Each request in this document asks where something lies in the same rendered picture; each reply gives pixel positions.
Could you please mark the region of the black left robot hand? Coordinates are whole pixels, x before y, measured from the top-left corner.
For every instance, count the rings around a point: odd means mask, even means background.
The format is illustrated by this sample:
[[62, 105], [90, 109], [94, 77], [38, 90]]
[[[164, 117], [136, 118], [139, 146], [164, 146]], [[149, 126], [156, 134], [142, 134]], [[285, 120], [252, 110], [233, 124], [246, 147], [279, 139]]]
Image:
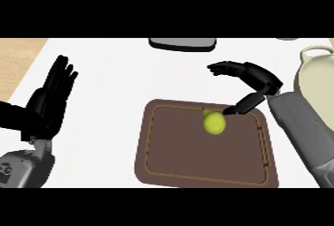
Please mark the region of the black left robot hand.
[[20, 140], [53, 139], [60, 130], [66, 101], [78, 72], [68, 57], [57, 56], [40, 87], [22, 108], [0, 101], [0, 128], [20, 131]]

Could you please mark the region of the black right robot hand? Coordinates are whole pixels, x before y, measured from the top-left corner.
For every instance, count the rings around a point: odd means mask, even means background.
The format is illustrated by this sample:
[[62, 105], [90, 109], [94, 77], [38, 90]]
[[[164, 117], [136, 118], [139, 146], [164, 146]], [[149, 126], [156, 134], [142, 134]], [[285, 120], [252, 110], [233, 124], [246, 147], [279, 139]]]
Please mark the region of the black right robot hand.
[[264, 101], [266, 95], [276, 95], [283, 82], [257, 64], [223, 61], [208, 65], [207, 69], [214, 76], [227, 75], [239, 80], [255, 90], [235, 105], [223, 110], [223, 115], [246, 114]]

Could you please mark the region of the cream pot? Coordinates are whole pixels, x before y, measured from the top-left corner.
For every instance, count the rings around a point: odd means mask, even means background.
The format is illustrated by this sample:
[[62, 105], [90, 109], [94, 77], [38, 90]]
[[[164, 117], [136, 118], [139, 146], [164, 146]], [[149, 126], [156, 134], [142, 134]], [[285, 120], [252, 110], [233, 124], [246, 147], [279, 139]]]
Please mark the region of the cream pot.
[[326, 127], [334, 131], [334, 48], [310, 46], [300, 52], [294, 90], [304, 96]]

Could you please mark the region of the brown tray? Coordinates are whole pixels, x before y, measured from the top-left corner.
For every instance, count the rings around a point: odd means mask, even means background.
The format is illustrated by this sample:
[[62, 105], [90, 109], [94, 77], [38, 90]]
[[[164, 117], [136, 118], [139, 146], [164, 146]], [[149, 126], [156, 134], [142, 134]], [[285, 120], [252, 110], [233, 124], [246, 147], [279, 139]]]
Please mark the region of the brown tray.
[[264, 115], [226, 116], [226, 130], [204, 129], [204, 111], [224, 104], [153, 100], [139, 134], [134, 174], [140, 182], [176, 187], [275, 188], [279, 185]]

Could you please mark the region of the dark grey appliance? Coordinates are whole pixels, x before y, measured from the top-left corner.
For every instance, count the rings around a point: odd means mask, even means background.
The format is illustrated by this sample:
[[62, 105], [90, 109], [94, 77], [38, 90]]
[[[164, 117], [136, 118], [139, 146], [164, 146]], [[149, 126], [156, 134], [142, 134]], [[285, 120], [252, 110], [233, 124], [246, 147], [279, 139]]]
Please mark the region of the dark grey appliance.
[[155, 49], [183, 52], [210, 52], [215, 44], [215, 38], [149, 38], [149, 45]]

